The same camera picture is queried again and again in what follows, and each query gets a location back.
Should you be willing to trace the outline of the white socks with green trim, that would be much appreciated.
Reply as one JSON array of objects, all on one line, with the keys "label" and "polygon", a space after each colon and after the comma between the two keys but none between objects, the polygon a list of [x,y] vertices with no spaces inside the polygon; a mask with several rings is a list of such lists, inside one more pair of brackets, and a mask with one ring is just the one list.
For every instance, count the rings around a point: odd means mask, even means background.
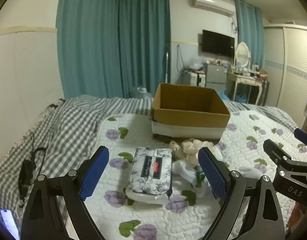
[{"label": "white socks with green trim", "polygon": [[[217,160],[223,160],[222,154],[217,146],[213,146],[211,152]],[[200,164],[192,166],[188,163],[186,158],[175,160],[172,164],[172,173],[181,176],[184,180],[189,182],[193,186],[197,198],[202,198],[206,195],[209,188],[209,182],[207,182],[205,178],[201,178],[203,173]]]}]

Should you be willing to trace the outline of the cream cloth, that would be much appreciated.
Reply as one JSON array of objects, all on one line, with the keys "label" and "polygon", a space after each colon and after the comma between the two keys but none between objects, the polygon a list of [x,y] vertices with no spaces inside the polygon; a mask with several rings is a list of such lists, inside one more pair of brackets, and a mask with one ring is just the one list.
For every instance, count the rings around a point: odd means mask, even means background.
[{"label": "cream cloth", "polygon": [[189,139],[182,142],[182,150],[186,155],[188,163],[192,166],[198,165],[198,153],[201,148],[213,148],[214,144],[209,141],[200,141],[198,139]]}]

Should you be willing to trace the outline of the white patterned plastic bag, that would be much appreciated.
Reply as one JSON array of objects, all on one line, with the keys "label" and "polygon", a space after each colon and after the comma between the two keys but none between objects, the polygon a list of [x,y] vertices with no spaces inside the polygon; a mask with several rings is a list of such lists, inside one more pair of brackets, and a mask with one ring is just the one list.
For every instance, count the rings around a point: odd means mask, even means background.
[{"label": "white patterned plastic bag", "polygon": [[177,142],[172,140],[169,144],[169,148],[172,150],[172,154],[175,160],[181,160],[186,158],[186,154],[182,151],[181,147]]}]

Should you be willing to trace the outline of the floral tissue pack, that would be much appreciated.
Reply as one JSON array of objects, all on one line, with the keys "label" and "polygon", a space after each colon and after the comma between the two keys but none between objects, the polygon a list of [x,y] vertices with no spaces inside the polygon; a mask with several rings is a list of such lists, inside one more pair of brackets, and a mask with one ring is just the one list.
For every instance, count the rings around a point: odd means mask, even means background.
[{"label": "floral tissue pack", "polygon": [[125,193],[135,202],[168,204],[172,195],[172,151],[168,148],[137,148]]}]

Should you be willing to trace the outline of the white floral quilt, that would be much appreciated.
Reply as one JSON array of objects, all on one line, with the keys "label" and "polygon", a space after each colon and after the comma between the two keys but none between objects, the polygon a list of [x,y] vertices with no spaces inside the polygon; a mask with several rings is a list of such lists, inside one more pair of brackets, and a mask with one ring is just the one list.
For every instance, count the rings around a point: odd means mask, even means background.
[{"label": "white floral quilt", "polygon": [[[264,152],[273,140],[293,160],[307,162],[307,146],[294,137],[289,118],[275,121],[256,111],[232,113],[213,153],[230,170],[274,178],[276,166]],[[103,121],[97,144],[106,146],[110,159],[85,205],[106,239],[200,239],[221,207],[207,180],[196,188],[194,169],[182,162],[172,167],[172,195],[164,205],[140,203],[127,197],[128,177],[137,148],[166,148],[153,137],[151,119],[119,114]]]}]

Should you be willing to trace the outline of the grey checked bed sheet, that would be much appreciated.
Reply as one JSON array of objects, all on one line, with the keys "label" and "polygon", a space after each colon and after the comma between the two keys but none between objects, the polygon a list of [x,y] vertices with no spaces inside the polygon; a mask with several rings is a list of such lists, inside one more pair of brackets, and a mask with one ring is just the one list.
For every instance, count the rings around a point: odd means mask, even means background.
[{"label": "grey checked bed sheet", "polygon": [[[276,107],[262,107],[246,103],[224,101],[232,116],[245,111],[249,117],[245,123],[251,127],[260,124],[260,117],[269,122],[264,128],[266,135],[283,150],[296,157],[306,149],[294,137],[296,123],[285,112]],[[19,199],[18,178],[22,163],[30,152],[43,147],[35,162],[49,176],[61,176],[66,168],[78,167],[89,156],[96,145],[100,125],[108,117],[122,114],[151,115],[150,99],[100,99],[94,96],[79,96],[48,106],[40,120],[0,161],[0,209],[12,209]]]}]

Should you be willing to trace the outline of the white dressing table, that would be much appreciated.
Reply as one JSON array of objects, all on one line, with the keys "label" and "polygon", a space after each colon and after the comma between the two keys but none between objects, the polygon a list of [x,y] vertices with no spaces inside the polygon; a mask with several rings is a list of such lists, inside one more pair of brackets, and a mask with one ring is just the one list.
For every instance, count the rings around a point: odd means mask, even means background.
[{"label": "white dressing table", "polygon": [[227,73],[227,79],[230,81],[233,81],[234,88],[233,88],[233,94],[232,94],[232,101],[235,101],[236,93],[237,93],[237,87],[239,84],[242,85],[248,85],[251,87],[258,87],[258,95],[256,97],[255,105],[258,105],[260,103],[261,95],[265,95],[266,87],[268,85],[267,80],[260,80],[256,79],[254,77],[246,77],[243,75],[237,75],[233,73]]}]

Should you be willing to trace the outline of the smartphone with lit screen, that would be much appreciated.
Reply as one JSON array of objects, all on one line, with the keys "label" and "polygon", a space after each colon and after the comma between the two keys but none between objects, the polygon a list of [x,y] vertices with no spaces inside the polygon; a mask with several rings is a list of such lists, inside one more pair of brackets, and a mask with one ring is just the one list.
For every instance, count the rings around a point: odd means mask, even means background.
[{"label": "smartphone with lit screen", "polygon": [[0,215],[2,217],[2,220],[4,222],[5,227],[7,230],[11,233],[11,235],[16,239],[19,240],[19,231],[17,229],[17,226],[15,224],[14,217],[10,210],[2,209],[0,210]]}]

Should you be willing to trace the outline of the small grey fridge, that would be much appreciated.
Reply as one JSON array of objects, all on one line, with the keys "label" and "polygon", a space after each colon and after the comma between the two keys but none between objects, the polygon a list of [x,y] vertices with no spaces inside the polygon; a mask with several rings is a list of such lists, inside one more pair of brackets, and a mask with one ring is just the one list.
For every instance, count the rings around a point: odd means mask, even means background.
[{"label": "small grey fridge", "polygon": [[207,63],[205,65],[205,87],[222,92],[226,88],[227,67]]}]

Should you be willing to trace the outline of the clear water jug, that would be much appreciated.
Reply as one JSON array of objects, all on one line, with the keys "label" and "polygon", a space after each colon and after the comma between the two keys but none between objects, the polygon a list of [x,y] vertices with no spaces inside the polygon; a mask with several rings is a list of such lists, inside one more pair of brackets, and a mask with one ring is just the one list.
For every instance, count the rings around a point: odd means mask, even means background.
[{"label": "clear water jug", "polygon": [[136,99],[152,99],[153,96],[151,93],[147,91],[147,89],[143,86],[133,88],[131,90],[131,97]]}]

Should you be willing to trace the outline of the oval vanity mirror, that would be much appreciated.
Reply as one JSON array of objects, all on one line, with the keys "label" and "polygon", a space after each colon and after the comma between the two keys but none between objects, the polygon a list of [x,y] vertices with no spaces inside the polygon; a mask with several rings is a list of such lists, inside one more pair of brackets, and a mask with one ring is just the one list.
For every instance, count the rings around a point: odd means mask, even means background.
[{"label": "oval vanity mirror", "polygon": [[245,42],[240,42],[235,50],[234,61],[237,68],[249,68],[251,53]]}]

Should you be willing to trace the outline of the teal curtain right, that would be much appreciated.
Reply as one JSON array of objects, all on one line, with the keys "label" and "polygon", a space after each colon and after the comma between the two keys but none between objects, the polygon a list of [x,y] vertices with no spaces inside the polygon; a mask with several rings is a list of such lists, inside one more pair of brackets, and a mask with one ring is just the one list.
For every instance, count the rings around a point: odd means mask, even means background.
[{"label": "teal curtain right", "polygon": [[245,42],[251,52],[250,64],[264,68],[264,25],[262,11],[248,5],[245,1],[235,0],[238,27],[238,42]]}]

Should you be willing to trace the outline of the teal curtain left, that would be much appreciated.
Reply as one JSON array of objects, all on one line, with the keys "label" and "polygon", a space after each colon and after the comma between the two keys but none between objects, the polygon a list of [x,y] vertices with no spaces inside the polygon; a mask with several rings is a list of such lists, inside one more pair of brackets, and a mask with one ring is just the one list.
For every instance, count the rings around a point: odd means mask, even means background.
[{"label": "teal curtain left", "polygon": [[130,98],[170,81],[169,0],[59,0],[56,27],[66,98]]}]

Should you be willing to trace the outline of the white air conditioner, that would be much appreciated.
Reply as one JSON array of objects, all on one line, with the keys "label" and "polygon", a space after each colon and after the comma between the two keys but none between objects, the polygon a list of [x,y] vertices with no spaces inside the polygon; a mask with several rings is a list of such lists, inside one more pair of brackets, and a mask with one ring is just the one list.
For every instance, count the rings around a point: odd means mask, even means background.
[{"label": "white air conditioner", "polygon": [[235,5],[222,0],[192,0],[192,3],[195,8],[209,10],[228,17],[235,14]]}]

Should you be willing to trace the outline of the black wall television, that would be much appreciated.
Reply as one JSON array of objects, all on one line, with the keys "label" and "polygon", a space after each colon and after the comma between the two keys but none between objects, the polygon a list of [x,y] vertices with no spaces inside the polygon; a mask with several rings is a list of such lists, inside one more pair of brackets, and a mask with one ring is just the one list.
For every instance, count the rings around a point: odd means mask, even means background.
[{"label": "black wall television", "polygon": [[215,55],[232,58],[234,56],[235,39],[233,37],[215,33],[212,31],[202,31],[202,51]]}]

